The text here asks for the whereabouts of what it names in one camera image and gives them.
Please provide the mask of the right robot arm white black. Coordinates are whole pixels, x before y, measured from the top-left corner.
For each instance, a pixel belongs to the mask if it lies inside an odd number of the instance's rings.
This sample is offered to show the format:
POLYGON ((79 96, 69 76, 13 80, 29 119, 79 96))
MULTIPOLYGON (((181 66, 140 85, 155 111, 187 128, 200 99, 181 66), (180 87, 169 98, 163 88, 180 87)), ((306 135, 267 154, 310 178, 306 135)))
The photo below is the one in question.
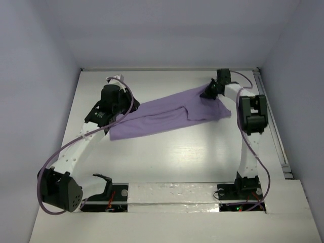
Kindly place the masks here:
POLYGON ((209 100, 223 95, 236 104, 237 125, 242 137, 240 164, 233 183, 217 185, 220 200, 244 200, 259 188, 257 152, 261 135, 268 126, 268 113, 266 97, 254 94, 251 89, 233 82, 230 69, 221 68, 200 95, 209 100))

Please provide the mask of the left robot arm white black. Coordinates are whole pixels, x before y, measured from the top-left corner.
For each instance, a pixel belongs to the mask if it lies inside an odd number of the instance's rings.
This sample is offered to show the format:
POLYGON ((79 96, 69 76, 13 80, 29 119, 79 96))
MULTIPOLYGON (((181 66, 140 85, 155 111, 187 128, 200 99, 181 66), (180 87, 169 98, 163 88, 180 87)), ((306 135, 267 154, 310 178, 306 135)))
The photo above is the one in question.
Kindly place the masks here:
POLYGON ((111 127, 138 107, 139 102, 123 82, 103 87, 100 100, 85 117, 79 135, 56 151, 38 172, 37 200, 45 213, 61 215, 77 209, 83 198, 83 188, 75 175, 77 167, 87 160, 111 127))

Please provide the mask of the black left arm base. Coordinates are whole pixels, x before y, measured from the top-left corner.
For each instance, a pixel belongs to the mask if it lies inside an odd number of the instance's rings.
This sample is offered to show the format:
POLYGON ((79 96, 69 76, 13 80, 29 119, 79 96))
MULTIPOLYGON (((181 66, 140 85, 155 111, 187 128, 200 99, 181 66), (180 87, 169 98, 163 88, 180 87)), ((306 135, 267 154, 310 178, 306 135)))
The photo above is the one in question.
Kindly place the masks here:
POLYGON ((90 213, 125 213, 128 211, 128 184, 113 184, 108 195, 96 194, 89 197, 80 209, 90 213))

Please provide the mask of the purple t shirt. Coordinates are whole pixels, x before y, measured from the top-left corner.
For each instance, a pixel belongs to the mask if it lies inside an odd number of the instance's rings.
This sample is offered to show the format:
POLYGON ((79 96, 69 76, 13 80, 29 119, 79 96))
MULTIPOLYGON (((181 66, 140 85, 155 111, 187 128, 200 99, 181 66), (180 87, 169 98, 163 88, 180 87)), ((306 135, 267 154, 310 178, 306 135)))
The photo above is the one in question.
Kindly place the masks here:
POLYGON ((136 111, 110 129, 111 141, 143 137, 231 117, 231 111, 220 99, 200 97, 206 87, 200 86, 140 104, 136 111))

